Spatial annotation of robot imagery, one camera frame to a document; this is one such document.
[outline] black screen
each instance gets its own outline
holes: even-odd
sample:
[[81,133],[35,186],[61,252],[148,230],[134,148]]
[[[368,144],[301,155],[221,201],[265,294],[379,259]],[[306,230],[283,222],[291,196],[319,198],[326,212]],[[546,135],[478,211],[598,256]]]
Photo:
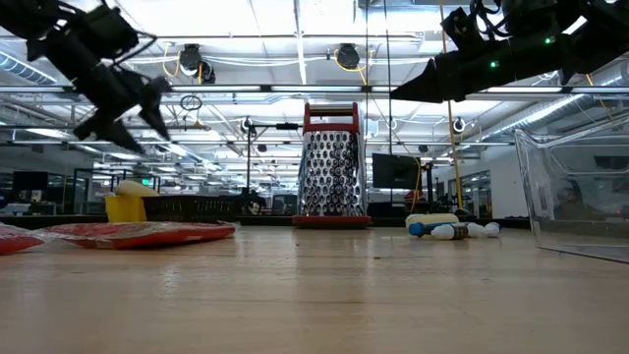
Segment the black screen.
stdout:
[[381,153],[372,158],[374,188],[415,190],[420,172],[415,158]]
[[48,172],[13,172],[13,189],[16,191],[43,191],[46,188],[48,188]]

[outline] red package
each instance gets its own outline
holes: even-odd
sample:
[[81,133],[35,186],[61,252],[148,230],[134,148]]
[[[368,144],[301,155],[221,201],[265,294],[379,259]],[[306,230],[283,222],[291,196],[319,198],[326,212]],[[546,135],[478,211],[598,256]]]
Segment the red package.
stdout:
[[223,239],[236,231],[233,224],[191,222],[81,223],[52,226],[46,231],[85,248],[126,249]]
[[0,255],[25,250],[41,245],[44,241],[32,231],[20,227],[0,224]]

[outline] transparent container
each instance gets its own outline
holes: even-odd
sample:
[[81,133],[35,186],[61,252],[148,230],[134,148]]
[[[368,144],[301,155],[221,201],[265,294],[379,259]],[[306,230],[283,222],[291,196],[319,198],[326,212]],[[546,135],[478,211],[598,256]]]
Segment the transparent container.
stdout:
[[537,245],[629,263],[629,117],[516,146]]

